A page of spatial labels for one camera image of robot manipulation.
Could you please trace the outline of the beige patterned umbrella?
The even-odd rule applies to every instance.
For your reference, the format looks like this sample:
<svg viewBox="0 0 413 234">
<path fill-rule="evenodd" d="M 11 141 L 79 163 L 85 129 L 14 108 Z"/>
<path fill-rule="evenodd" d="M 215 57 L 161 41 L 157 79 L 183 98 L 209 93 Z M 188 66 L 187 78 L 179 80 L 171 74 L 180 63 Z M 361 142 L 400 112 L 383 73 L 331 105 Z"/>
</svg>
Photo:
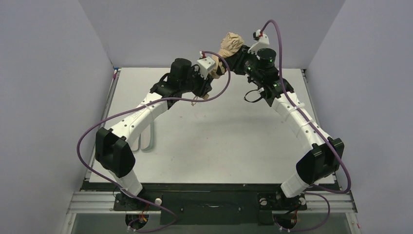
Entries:
<svg viewBox="0 0 413 234">
<path fill-rule="evenodd" d="M 216 62 L 215 68 L 209 73 L 213 79 L 219 79 L 228 71 L 228 68 L 226 68 L 225 64 L 221 61 L 220 58 L 226 59 L 227 57 L 234 55 L 242 45 L 244 45 L 244 40 L 242 39 L 242 37 L 233 32 L 228 32 L 227 35 L 221 40 L 220 49 L 217 52 L 217 55 L 210 56 Z M 195 96 L 193 98 L 194 101 L 191 102 L 191 106 L 196 105 L 196 100 L 198 100 L 199 98 L 207 100 L 209 99 L 209 94 L 205 95 L 204 97 Z"/>
</svg>

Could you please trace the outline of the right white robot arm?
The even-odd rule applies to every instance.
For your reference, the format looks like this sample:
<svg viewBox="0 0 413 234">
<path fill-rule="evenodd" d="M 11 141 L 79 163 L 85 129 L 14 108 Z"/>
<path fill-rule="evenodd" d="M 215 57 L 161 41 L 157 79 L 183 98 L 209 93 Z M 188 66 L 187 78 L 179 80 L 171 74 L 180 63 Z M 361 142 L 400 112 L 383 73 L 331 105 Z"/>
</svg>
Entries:
<svg viewBox="0 0 413 234">
<path fill-rule="evenodd" d="M 309 116 L 294 88 L 275 67 L 276 51 L 262 48 L 252 54 L 248 50 L 243 45 L 226 58 L 226 62 L 230 71 L 246 75 L 248 82 L 257 86 L 261 99 L 283 118 L 301 143 L 305 155 L 297 162 L 293 174 L 281 184 L 284 197 L 296 197 L 339 169 L 344 143 L 340 138 L 331 138 Z"/>
</svg>

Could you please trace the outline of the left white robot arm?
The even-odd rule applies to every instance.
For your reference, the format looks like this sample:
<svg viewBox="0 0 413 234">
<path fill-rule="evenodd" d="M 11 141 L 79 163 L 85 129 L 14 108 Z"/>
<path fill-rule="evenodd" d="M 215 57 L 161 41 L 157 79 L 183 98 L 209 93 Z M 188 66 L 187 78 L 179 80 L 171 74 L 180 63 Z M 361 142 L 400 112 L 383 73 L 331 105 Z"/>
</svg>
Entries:
<svg viewBox="0 0 413 234">
<path fill-rule="evenodd" d="M 211 57 L 201 58 L 195 64 L 185 58 L 175 59 L 170 71 L 151 87 L 138 105 L 138 111 L 122 118 L 112 127 L 102 127 L 96 132 L 95 159 L 124 191 L 139 195 L 143 190 L 133 170 L 136 159 L 131 144 L 183 94 L 193 93 L 202 98 L 210 92 L 210 73 L 215 67 L 216 62 Z"/>
</svg>

